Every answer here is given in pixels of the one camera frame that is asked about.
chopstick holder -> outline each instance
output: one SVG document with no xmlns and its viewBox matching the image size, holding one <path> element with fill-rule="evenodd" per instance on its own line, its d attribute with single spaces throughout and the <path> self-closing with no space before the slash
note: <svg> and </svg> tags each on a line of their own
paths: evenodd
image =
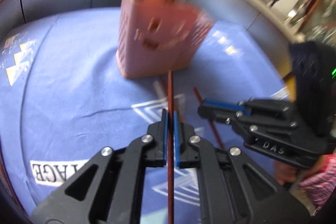
<svg viewBox="0 0 336 224">
<path fill-rule="evenodd" d="M 208 15 L 178 0 L 122 0 L 116 54 L 122 76 L 188 67 L 212 25 Z"/>
</svg>

blue tablecloth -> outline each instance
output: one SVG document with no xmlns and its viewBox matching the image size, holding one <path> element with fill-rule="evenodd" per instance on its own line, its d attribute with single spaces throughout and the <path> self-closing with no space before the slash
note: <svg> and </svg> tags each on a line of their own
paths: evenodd
<svg viewBox="0 0 336 224">
<path fill-rule="evenodd" d="M 54 15 L 11 31 L 0 45 L 0 138 L 13 187 L 30 214 L 104 146 L 114 149 L 146 133 L 166 98 L 158 77 L 125 80 L 116 64 L 120 9 Z M 288 93 L 245 30 L 217 22 L 188 69 L 174 73 L 175 95 L 187 123 L 215 144 L 197 116 L 203 97 L 237 103 Z M 217 125 L 227 148 L 242 148 L 230 127 Z M 269 173 L 272 161 L 247 153 Z M 166 168 L 148 169 L 142 224 L 166 223 Z M 200 220 L 194 170 L 175 170 L 176 223 Z"/>
</svg>

metal screw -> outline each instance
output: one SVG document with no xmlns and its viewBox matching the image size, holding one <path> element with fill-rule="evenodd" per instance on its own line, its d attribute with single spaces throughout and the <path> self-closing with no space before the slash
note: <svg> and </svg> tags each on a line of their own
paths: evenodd
<svg viewBox="0 0 336 224">
<path fill-rule="evenodd" d="M 250 126 L 250 131 L 251 132 L 256 132 L 257 130 L 258 130 L 258 127 L 256 125 L 253 124 L 253 125 Z"/>
<path fill-rule="evenodd" d="M 230 154 L 232 156 L 239 156 L 241 153 L 240 149 L 238 147 L 231 147 L 230 148 Z"/>
<path fill-rule="evenodd" d="M 201 140 L 201 138 L 200 138 L 199 136 L 196 136 L 196 135 L 191 136 L 191 137 L 189 138 L 189 141 L 190 141 L 191 143 L 198 143 L 198 142 L 200 142 L 200 140 Z"/>
<path fill-rule="evenodd" d="M 141 141 L 142 141 L 143 143 L 150 143 L 152 140 L 153 140 L 152 135 L 143 135 L 143 136 L 141 137 Z"/>
<path fill-rule="evenodd" d="M 110 148 L 110 147 L 108 147 L 108 146 L 104 147 L 104 148 L 100 151 L 101 155 L 104 156 L 104 157 L 111 155 L 112 152 L 113 152 L 113 149 Z"/>
</svg>

